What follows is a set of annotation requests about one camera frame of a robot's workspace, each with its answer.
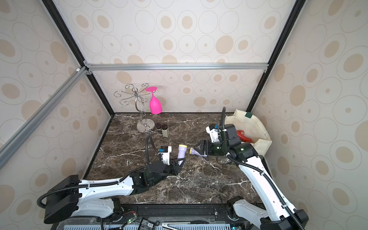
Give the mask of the purple flashlight sideways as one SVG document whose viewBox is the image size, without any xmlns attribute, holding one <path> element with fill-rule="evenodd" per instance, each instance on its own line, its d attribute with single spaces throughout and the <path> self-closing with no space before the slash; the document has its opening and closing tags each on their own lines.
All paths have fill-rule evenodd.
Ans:
<svg viewBox="0 0 368 230">
<path fill-rule="evenodd" d="M 181 165 L 185 159 L 185 156 L 186 156 L 186 152 L 187 152 L 187 146 L 186 145 L 183 145 L 183 144 L 180 144 L 179 145 L 179 148 L 178 148 L 178 156 L 177 158 L 178 159 L 183 159 L 182 161 L 179 161 L 178 164 Z"/>
</svg>

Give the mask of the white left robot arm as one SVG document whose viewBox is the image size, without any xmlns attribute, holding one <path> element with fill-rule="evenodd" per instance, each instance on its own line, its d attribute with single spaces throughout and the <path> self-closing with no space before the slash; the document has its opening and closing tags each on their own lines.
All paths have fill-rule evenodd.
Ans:
<svg viewBox="0 0 368 230">
<path fill-rule="evenodd" d="M 84 216 L 117 221 L 124 211 L 119 196 L 149 191 L 168 176 L 178 175 L 185 162 L 184 158 L 172 159 L 169 164 L 155 161 L 124 177 L 98 181 L 80 180 L 77 175 L 71 175 L 41 195 L 37 205 L 45 210 L 45 224 Z"/>
</svg>

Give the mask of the cream tote bag green handles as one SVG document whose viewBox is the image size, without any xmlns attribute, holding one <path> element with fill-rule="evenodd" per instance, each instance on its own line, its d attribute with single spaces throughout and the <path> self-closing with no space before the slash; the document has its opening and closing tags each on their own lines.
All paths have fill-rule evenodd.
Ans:
<svg viewBox="0 0 368 230">
<path fill-rule="evenodd" d="M 259 118 L 250 112 L 236 109 L 232 116 L 226 116 L 225 124 L 233 124 L 237 130 L 244 131 L 244 135 L 252 140 L 252 146 L 258 154 L 265 156 L 272 140 Z"/>
</svg>

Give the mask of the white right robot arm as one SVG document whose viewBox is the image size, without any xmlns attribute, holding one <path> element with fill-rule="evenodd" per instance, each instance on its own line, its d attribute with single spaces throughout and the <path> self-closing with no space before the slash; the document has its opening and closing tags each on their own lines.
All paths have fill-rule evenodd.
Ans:
<svg viewBox="0 0 368 230">
<path fill-rule="evenodd" d="M 260 230 L 303 230 L 309 220 L 302 209 L 296 209 L 283 195 L 262 164 L 260 155 L 249 142 L 228 147 L 226 142 L 202 140 L 196 151 L 202 156 L 225 156 L 236 164 L 252 183 L 264 209 L 243 198 L 229 201 L 230 213 L 244 218 Z"/>
</svg>

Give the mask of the large red flashlight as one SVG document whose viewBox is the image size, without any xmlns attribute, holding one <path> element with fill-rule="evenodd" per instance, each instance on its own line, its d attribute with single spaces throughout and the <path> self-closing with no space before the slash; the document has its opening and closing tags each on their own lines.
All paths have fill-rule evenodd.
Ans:
<svg viewBox="0 0 368 230">
<path fill-rule="evenodd" d="M 245 133 L 243 130 L 236 130 L 237 131 L 237 136 L 240 138 L 240 140 L 242 142 L 249 142 L 249 143 L 253 143 L 252 139 L 250 139 L 249 137 L 245 136 Z"/>
</svg>

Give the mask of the purple flashlight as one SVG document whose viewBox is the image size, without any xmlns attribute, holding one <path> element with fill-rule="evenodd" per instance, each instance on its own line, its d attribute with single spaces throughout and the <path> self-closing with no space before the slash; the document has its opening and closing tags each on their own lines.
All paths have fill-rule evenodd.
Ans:
<svg viewBox="0 0 368 230">
<path fill-rule="evenodd" d="M 200 156 L 200 157 L 203 157 L 203 158 L 206 158 L 207 155 L 206 154 L 202 154 L 200 152 L 198 152 L 197 150 L 195 150 L 194 148 L 190 148 L 190 152 L 189 152 L 191 155 L 196 155 L 196 156 Z"/>
</svg>

